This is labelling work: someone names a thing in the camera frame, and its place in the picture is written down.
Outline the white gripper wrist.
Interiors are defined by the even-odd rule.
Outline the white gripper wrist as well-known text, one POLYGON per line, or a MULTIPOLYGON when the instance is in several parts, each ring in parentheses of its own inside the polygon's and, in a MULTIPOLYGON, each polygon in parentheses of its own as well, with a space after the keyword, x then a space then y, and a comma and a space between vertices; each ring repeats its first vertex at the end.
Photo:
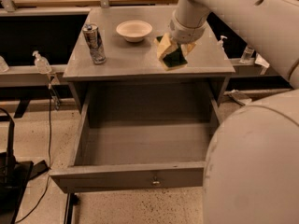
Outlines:
POLYGON ((183 24, 176 17, 176 13, 172 14, 169 22, 169 33, 162 36, 157 36, 154 40, 157 46, 157 58, 162 60, 166 55, 174 52, 178 48, 178 44, 182 44, 181 50, 184 57, 195 48, 198 39, 200 39, 207 27, 206 17, 195 24, 194 27, 189 27, 183 24))

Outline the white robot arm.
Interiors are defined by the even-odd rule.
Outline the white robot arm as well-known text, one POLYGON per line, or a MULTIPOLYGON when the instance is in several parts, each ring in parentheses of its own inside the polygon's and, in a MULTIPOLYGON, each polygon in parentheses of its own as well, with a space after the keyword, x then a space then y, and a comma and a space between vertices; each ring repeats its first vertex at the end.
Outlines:
POLYGON ((199 39, 214 13, 270 65, 238 88, 281 92, 236 110, 214 133, 203 172, 204 224, 299 224, 298 18, 295 0, 178 0, 174 44, 199 39))

